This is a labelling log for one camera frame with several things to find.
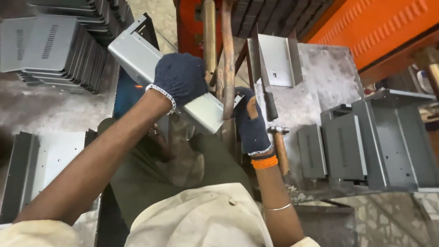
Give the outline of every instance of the work glove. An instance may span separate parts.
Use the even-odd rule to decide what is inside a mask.
[[[233,110],[232,117],[235,118],[244,151],[250,156],[266,153],[273,145],[268,139],[267,128],[255,93],[247,87],[236,87],[235,94],[243,97]]]
[[[172,102],[171,113],[177,106],[185,105],[207,93],[204,79],[204,62],[189,53],[164,55],[155,67],[154,83],[146,90],[154,88]]]

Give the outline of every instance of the olive green pants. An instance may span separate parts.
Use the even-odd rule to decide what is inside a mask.
[[[115,121],[114,118],[103,120],[98,133],[104,132]],[[157,167],[158,145],[148,136],[126,155],[110,183],[128,228],[147,207],[186,189],[239,182],[253,196],[248,176],[215,135],[196,135],[189,143],[193,150],[204,156],[203,180],[190,188],[175,186]]]

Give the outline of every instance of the ball peen hammer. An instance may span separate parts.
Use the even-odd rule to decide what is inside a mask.
[[[285,149],[283,135],[290,132],[290,129],[282,126],[270,126],[268,132],[273,134],[274,143],[277,150],[277,157],[279,158],[279,167],[281,169],[282,176],[285,176],[290,167],[288,165],[287,150]]]

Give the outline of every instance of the person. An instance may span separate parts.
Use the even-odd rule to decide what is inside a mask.
[[[265,220],[246,173],[214,135],[190,140],[205,159],[198,185],[176,187],[157,168],[144,136],[164,114],[206,93],[204,76],[200,58],[164,55],[140,100],[119,120],[99,125],[98,138],[0,231],[0,245],[79,246],[71,226],[110,182],[130,228],[126,247],[318,246],[303,233],[249,88],[236,88],[243,99],[233,117],[252,158]]]

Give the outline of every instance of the cream shirt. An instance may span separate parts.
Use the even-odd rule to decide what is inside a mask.
[[[28,221],[0,231],[0,246],[78,247],[80,236],[58,221]],[[273,246],[258,206],[239,183],[188,189],[145,209],[125,247]],[[293,247],[319,247],[304,238]]]

